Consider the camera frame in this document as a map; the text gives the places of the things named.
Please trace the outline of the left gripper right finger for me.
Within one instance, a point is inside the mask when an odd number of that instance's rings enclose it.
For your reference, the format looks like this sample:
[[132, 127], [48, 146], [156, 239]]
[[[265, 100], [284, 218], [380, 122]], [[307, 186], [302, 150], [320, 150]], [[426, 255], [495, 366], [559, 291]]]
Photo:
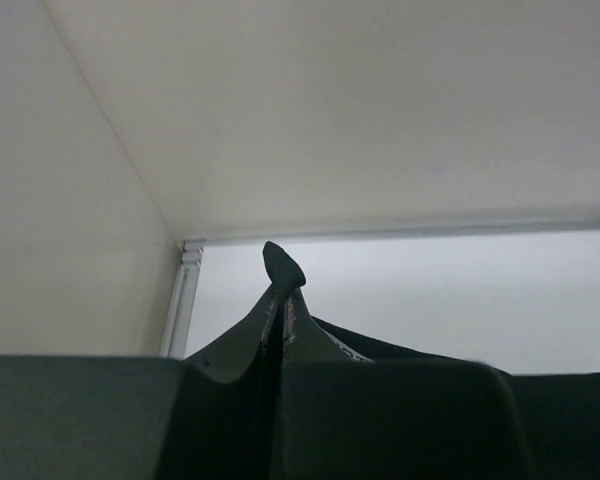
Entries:
[[503, 376], [445, 359], [361, 361], [284, 305], [281, 471], [287, 479], [527, 479], [530, 453]]

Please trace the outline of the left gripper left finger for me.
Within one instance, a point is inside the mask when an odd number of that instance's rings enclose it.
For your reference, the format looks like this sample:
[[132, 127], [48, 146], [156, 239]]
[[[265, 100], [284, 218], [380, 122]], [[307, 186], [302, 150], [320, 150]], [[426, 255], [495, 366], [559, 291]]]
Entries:
[[265, 479], [266, 291], [184, 360], [0, 356], [0, 479]]

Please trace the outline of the black shorts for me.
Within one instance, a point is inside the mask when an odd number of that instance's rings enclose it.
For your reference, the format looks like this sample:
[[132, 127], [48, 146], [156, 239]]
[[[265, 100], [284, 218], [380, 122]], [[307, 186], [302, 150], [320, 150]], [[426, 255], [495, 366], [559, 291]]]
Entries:
[[512, 375], [313, 317], [305, 276], [269, 287], [188, 358], [189, 479], [600, 479], [600, 373]]

